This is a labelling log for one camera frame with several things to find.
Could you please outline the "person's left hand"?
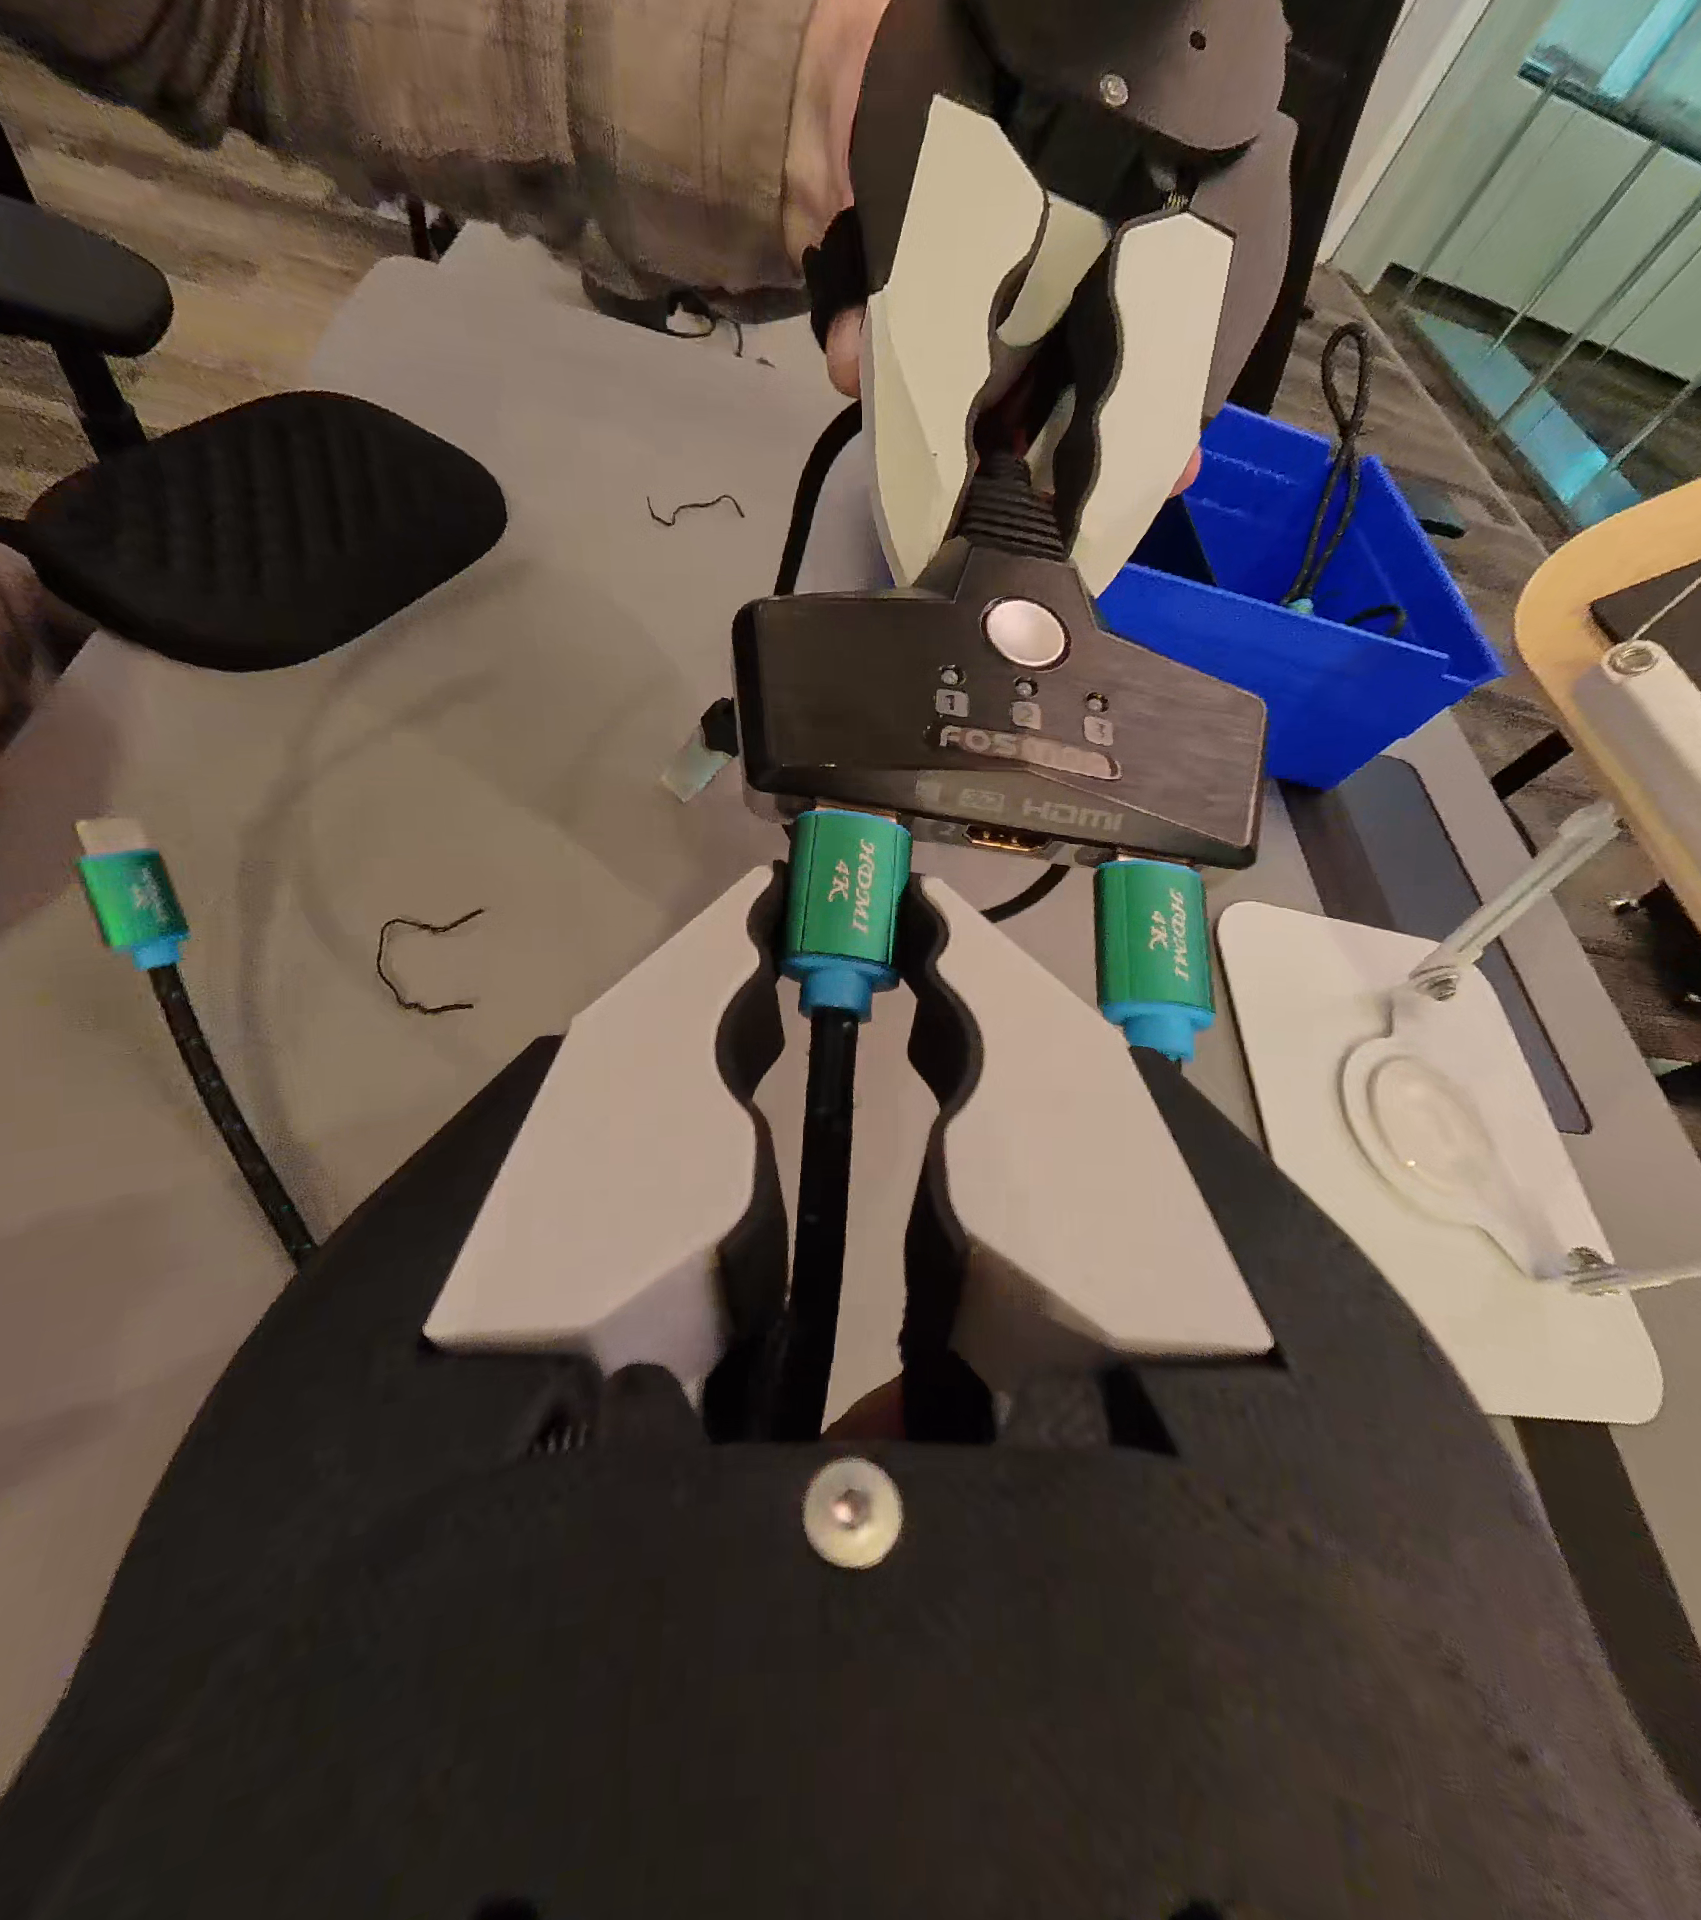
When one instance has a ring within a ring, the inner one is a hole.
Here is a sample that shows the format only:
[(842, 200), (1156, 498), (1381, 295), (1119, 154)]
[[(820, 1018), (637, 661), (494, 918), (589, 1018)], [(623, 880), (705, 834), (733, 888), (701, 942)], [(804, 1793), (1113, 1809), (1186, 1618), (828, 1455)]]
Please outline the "person's left hand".
[(850, 150), (886, 3), (814, 3), (800, 37), (786, 146), (784, 236), (792, 267), (854, 200)]

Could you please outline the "blue plastic bin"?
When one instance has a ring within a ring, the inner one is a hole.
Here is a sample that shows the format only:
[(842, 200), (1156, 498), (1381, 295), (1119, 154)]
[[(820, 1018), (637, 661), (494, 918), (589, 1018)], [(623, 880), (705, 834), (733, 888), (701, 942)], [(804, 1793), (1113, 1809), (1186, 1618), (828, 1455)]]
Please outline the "blue plastic bin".
[(1335, 446), (1236, 407), (1194, 484), (1103, 592), (1107, 626), (1268, 705), (1270, 777), (1327, 791), (1505, 677), (1453, 574), (1377, 458), (1318, 586), (1292, 588)]

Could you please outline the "person's left forearm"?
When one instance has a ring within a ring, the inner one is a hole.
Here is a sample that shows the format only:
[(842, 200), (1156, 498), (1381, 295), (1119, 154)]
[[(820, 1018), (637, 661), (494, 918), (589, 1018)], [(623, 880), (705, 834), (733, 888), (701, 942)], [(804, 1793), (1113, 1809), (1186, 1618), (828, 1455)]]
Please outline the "person's left forearm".
[(172, 138), (538, 240), (623, 299), (802, 305), (792, 3), (0, 3), (0, 39)]

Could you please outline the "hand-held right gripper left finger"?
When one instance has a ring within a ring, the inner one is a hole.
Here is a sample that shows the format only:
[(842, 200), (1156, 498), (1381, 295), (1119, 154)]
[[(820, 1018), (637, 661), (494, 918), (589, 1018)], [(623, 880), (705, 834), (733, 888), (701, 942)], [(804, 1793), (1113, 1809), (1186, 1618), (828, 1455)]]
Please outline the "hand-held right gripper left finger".
[(556, 1045), (426, 1318), (460, 1356), (705, 1384), (784, 1298), (788, 1214), (756, 1091), (784, 1051), (784, 872), (747, 872)]

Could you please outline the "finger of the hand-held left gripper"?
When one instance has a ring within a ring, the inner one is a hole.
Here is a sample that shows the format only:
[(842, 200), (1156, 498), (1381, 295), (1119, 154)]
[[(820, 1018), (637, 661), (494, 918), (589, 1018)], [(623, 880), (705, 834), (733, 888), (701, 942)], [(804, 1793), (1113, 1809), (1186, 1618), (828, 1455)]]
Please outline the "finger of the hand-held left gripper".
[(1031, 313), (1057, 397), (1031, 456), (1087, 590), (1131, 562), (1202, 437), (1234, 236), (1200, 214), (1125, 228), (1049, 198)]
[(1045, 192), (1007, 132), (938, 96), (888, 279), (868, 305), (862, 369), (874, 516), (900, 590), (957, 526), (1003, 313), (1045, 224)]

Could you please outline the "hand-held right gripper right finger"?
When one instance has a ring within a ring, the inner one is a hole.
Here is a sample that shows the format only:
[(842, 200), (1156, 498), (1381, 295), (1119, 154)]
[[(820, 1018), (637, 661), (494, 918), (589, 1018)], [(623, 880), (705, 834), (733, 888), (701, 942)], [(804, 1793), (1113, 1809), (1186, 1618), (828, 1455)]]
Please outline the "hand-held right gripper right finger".
[(1276, 1344), (1117, 1029), (944, 880), (906, 898), (908, 1059), (934, 1097), (906, 1366), (985, 1384)]

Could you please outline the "black hdmi switch box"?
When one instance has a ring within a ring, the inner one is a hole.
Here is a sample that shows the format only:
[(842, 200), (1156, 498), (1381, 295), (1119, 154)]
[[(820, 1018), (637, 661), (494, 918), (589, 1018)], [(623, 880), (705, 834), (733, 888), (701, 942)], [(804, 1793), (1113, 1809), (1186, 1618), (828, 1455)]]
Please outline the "black hdmi switch box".
[(792, 594), (733, 624), (745, 787), (979, 850), (1244, 870), (1268, 707), (1111, 634), (1029, 466), (989, 454), (910, 590)]

